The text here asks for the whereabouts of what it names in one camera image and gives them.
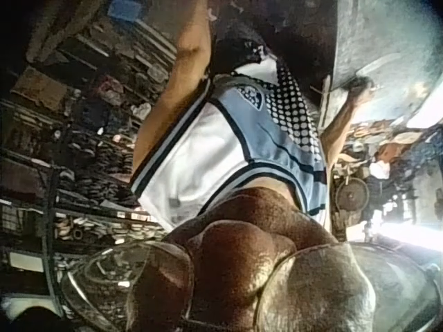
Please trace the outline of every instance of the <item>polka dot pattern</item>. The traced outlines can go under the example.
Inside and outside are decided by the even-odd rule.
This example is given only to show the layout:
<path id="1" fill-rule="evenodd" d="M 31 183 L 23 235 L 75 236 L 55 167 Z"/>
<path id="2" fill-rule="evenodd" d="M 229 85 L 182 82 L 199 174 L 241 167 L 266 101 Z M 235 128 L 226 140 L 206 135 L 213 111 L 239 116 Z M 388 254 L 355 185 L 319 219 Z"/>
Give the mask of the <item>polka dot pattern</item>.
<path id="1" fill-rule="evenodd" d="M 264 102 L 269 114 L 271 114 L 272 120 L 303 151 L 313 154 L 314 159 L 320 161 L 322 157 L 316 125 L 309 115 L 309 110 L 297 81 L 292 77 L 287 67 L 280 62 L 277 62 L 277 77 L 277 84 L 264 82 L 254 77 L 251 78 L 267 91 L 264 96 Z M 251 94 L 248 94 L 244 87 L 240 87 L 239 91 L 252 104 L 260 104 L 260 101 L 257 101 L 255 97 L 252 98 Z"/>
<path id="2" fill-rule="evenodd" d="M 237 90 L 243 98 L 250 102 L 256 109 L 262 108 L 262 94 L 253 86 L 241 85 Z"/>

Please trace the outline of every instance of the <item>man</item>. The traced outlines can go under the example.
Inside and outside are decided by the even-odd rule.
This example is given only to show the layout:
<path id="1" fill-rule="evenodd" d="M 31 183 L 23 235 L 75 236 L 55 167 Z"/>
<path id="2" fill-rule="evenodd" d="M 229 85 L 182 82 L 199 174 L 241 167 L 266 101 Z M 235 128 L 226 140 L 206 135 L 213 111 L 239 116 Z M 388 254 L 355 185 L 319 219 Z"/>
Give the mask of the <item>man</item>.
<path id="1" fill-rule="evenodd" d="M 206 0 L 194 1 L 168 85 L 138 134 L 132 189 L 146 211 L 171 231 L 164 242 L 192 257 L 192 317 L 213 328 L 241 331 L 254 326 L 260 292 L 284 257 L 337 242 L 322 227 L 327 175 L 371 91 L 370 84 L 351 91 L 318 137 L 284 63 L 254 32 L 240 31 L 243 27 L 235 31 L 239 37 L 217 41 L 211 54 L 207 16 Z M 211 82 L 205 78 L 208 67 Z M 181 312 L 181 296 L 186 296 L 178 281 L 156 279 L 157 272 L 146 268 L 134 287 L 132 331 L 169 331 L 171 317 Z M 307 297 L 297 314 L 307 325 L 297 329 L 370 329 L 371 286 L 357 272 L 350 279 L 361 294 L 352 304 L 364 310 L 349 308 L 355 315 L 314 323 L 312 315 L 330 306 L 317 308 Z M 339 302 L 330 305 L 343 307 Z M 272 331 L 286 331 L 286 322 L 275 323 Z"/>
<path id="2" fill-rule="evenodd" d="M 211 54 L 207 4 L 194 3 L 168 85 L 138 133 L 141 205 L 171 231 L 234 189 L 265 187 L 323 224 L 327 175 L 370 84 L 350 91 L 318 137 L 297 82 L 260 36 L 236 25 Z"/>
<path id="3" fill-rule="evenodd" d="M 170 233 L 77 265 L 62 280 L 69 304 L 103 331 L 415 331 L 435 320 L 440 299 L 419 268 L 323 227 L 327 175 L 370 84 L 318 137 L 283 62 L 253 30 L 231 28 L 212 50 L 206 0 L 193 2 L 138 135 L 132 189 Z"/>

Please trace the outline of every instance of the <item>clutter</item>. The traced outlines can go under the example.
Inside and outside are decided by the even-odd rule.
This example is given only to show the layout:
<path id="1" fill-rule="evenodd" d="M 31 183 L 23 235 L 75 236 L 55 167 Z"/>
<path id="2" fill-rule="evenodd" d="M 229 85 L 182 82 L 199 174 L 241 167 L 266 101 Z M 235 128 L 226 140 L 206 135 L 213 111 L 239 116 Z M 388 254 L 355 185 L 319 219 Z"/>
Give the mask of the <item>clutter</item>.
<path id="1" fill-rule="evenodd" d="M 151 104 L 149 102 L 145 102 L 140 106 L 131 106 L 131 112 L 133 116 L 136 116 L 140 120 L 146 119 L 147 115 L 151 112 Z"/>
<path id="2" fill-rule="evenodd" d="M 104 80 L 98 87 L 97 92 L 105 102 L 108 102 L 113 106 L 120 106 L 123 103 L 125 89 L 118 80 L 111 76 L 105 76 Z"/>
<path id="3" fill-rule="evenodd" d="M 28 66 L 11 92 L 31 100 L 36 105 L 43 105 L 51 111 L 57 111 L 68 87 L 63 83 L 53 80 Z"/>

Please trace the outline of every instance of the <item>shelf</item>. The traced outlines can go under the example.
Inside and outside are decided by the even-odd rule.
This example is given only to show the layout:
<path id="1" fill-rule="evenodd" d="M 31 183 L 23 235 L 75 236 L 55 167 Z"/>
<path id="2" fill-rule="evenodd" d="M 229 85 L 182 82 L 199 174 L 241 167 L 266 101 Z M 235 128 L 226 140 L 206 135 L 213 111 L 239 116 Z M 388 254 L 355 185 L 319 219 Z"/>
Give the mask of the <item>shelf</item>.
<path id="1" fill-rule="evenodd" d="M 20 237 L 0 232 L 0 243 L 2 243 L 0 248 L 8 252 L 17 252 L 23 255 L 42 258 L 42 241 L 38 237 Z M 108 248 L 108 246 L 96 243 L 82 243 L 59 239 L 55 239 L 53 242 L 54 253 L 69 258 L 81 258 L 106 248 Z"/>
<path id="2" fill-rule="evenodd" d="M 39 214 L 43 214 L 43 202 L 27 203 L 17 199 L 12 199 L 10 197 L 2 196 L 0 199 L 0 204 L 13 206 L 14 208 L 19 208 L 28 211 L 34 211 Z M 91 205 L 75 205 L 68 203 L 56 203 L 54 210 L 56 212 L 56 217 L 64 218 L 66 216 L 74 217 L 84 217 L 91 219 L 98 219 L 106 223 L 124 223 L 124 224 L 140 224 L 140 225 L 150 225 L 159 226 L 158 223 L 153 221 L 141 221 L 135 219 L 137 216 L 149 216 L 146 212 L 141 211 L 118 211 L 107 207 L 91 206 Z"/>

